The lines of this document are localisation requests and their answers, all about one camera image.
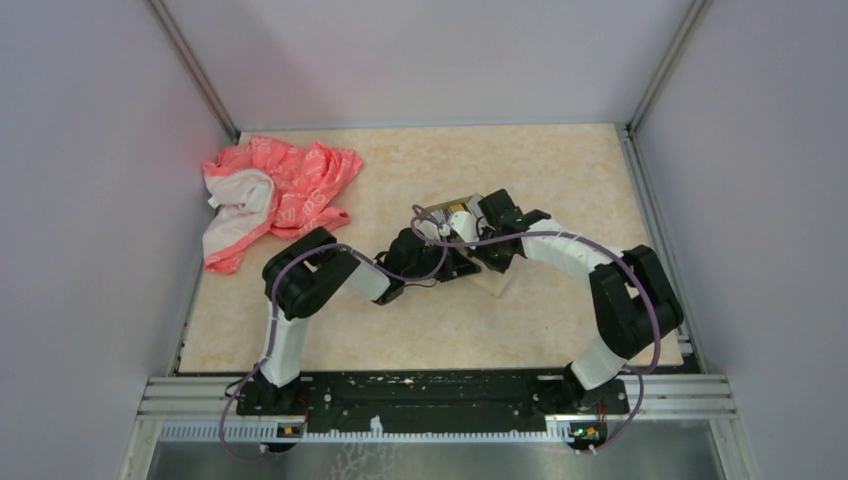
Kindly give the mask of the beige card sleeve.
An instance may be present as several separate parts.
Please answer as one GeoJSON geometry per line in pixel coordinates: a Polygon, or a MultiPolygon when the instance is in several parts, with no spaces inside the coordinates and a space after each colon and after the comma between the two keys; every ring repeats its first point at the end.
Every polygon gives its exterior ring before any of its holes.
{"type": "Polygon", "coordinates": [[[480,273],[471,275],[469,281],[491,296],[500,298],[512,278],[513,275],[510,273],[498,273],[484,269],[480,273]]]}

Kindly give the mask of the cream card holder tray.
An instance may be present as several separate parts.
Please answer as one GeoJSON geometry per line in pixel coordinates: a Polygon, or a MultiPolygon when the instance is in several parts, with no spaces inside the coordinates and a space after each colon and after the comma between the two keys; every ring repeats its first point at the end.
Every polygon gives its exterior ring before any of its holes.
{"type": "Polygon", "coordinates": [[[440,224],[447,224],[456,212],[466,211],[472,215],[474,220],[483,218],[484,214],[480,209],[479,202],[482,199],[480,194],[473,194],[461,197],[454,200],[445,201],[424,208],[426,217],[432,217],[440,224]]]}

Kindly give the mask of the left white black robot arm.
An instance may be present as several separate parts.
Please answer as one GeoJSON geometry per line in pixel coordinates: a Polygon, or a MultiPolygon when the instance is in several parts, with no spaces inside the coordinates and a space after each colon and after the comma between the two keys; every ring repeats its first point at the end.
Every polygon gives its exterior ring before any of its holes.
{"type": "Polygon", "coordinates": [[[410,228],[372,259],[337,241],[318,227],[272,257],[262,270],[269,306],[264,352],[253,380],[260,399],[277,414],[292,411],[300,399],[295,380],[309,320],[343,288],[349,287],[377,305],[398,298],[420,282],[443,283],[482,272],[452,248],[426,243],[410,228]]]}

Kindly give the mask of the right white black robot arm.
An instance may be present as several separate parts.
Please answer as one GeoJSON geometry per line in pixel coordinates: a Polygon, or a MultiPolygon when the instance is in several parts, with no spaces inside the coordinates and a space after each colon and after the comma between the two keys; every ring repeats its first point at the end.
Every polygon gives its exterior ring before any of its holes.
{"type": "Polygon", "coordinates": [[[505,272],[516,255],[552,266],[590,291],[597,337],[565,368],[563,398],[590,411],[612,380],[643,350],[684,321],[683,309],[656,252],[646,245],[614,250],[569,232],[541,210],[523,212],[506,190],[472,200],[471,256],[505,272]]]}

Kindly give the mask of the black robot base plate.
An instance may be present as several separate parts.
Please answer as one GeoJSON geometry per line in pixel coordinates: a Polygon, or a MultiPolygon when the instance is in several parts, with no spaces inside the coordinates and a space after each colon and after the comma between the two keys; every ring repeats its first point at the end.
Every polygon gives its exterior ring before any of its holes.
{"type": "Polygon", "coordinates": [[[309,433],[535,433],[549,415],[591,420],[630,411],[622,380],[584,391],[565,370],[304,372],[279,389],[253,380],[235,396],[241,416],[305,416],[309,433]]]}

